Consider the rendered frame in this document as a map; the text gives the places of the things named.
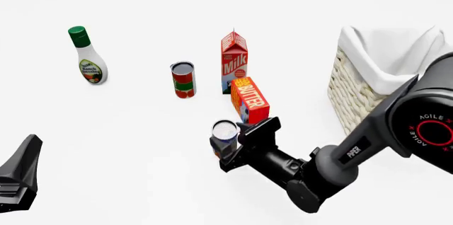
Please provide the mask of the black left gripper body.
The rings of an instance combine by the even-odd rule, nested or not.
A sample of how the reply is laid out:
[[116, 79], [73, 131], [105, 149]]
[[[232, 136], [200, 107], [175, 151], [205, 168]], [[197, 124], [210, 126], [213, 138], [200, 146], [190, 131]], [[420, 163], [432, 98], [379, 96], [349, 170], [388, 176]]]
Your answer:
[[29, 210], [37, 191], [36, 180], [29, 184], [22, 180], [0, 177], [0, 213]]

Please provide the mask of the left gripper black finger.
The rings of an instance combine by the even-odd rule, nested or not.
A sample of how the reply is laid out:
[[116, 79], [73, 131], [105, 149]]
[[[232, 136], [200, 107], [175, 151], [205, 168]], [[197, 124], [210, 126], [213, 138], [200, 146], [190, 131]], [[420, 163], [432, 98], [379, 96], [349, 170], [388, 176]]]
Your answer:
[[0, 182], [38, 188], [37, 169], [41, 148], [42, 140], [37, 135], [28, 135], [16, 152], [0, 166]]

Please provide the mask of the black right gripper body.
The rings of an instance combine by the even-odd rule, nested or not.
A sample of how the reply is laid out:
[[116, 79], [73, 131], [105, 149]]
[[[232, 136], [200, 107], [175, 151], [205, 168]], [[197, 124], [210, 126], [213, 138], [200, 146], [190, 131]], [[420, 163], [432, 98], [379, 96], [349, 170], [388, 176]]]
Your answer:
[[282, 152], [278, 150], [275, 133], [281, 128], [278, 117], [270, 117], [255, 124], [248, 124], [240, 131], [237, 150], [227, 159], [219, 159], [219, 167], [229, 172], [250, 166], [259, 173], [281, 173]]

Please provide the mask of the alphabet soup can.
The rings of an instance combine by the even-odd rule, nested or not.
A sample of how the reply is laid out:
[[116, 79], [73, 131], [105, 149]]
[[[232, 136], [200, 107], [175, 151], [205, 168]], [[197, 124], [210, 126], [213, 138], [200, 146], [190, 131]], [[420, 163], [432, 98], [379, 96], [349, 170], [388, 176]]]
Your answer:
[[231, 120], [219, 120], [213, 124], [212, 136], [218, 139], [232, 139], [232, 154], [237, 150], [237, 139], [240, 129]]

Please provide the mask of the red tomato soup can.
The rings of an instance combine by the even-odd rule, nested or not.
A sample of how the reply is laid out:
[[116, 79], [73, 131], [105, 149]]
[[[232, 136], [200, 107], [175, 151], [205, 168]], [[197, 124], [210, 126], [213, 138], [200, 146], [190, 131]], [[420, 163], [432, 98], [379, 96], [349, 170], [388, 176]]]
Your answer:
[[170, 66], [176, 95], [181, 99], [196, 94], [195, 67], [188, 61], [179, 61]]

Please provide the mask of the woven basket with white liner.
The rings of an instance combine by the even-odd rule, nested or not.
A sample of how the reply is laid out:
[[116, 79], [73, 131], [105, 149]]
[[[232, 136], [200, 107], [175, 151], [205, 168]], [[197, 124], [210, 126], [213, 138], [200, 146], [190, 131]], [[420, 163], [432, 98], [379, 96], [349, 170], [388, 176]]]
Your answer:
[[436, 26], [343, 27], [328, 97], [344, 132], [351, 133], [387, 96], [448, 52], [453, 45]]

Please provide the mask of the orange butter box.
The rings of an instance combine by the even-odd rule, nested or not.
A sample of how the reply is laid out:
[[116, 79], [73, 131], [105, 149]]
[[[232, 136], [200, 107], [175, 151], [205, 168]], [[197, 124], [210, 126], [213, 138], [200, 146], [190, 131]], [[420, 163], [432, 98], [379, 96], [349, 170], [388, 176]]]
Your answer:
[[255, 124], [269, 116], [270, 105], [250, 77], [232, 80], [231, 102], [243, 123]]

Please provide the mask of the red and white milk carton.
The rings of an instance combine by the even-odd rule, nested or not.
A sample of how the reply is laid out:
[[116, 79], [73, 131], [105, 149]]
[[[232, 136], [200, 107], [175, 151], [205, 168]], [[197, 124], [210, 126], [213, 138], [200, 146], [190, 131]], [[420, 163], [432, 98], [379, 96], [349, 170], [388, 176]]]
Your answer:
[[236, 31], [222, 39], [222, 93], [231, 93], [232, 80], [247, 76], [248, 48], [246, 40]]

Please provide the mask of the white green-capped dressing bottle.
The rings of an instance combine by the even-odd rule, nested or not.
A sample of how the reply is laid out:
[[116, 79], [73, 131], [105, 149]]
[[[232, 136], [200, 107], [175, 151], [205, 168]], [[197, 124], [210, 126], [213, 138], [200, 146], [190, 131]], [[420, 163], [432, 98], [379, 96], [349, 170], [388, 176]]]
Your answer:
[[68, 29], [68, 34], [76, 48], [81, 75], [90, 84], [100, 85], [108, 79], [108, 68], [102, 57], [95, 51], [88, 33], [83, 26]]

